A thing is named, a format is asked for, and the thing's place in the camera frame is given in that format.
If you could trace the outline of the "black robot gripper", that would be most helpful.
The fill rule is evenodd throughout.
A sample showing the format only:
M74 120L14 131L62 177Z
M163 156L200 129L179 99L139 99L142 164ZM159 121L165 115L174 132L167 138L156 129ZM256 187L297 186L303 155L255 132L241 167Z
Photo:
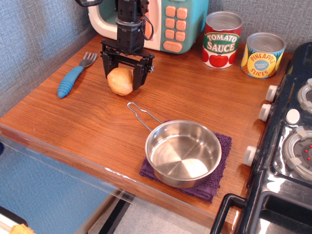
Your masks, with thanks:
M138 19L135 22L125 22L116 19L117 23L117 39L109 41L103 39L101 41L102 51L101 57L105 77L109 73L118 68L119 63L134 67L133 70L133 90L139 89L144 85L148 73L154 71L152 53L144 49L146 40L145 27L148 19ZM138 65L138 61L129 56L142 57L142 64Z

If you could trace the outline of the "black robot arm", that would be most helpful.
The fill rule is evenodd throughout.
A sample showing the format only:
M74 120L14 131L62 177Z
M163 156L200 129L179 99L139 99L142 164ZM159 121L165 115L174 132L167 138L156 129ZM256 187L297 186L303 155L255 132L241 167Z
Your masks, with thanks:
M154 71L154 54L144 49L145 40L152 36L145 36L146 22L150 20L145 16L148 12L147 0L116 0L117 11L117 39L115 41L101 41L101 57L105 76L124 64L132 67L133 89L140 88L146 80L148 73Z

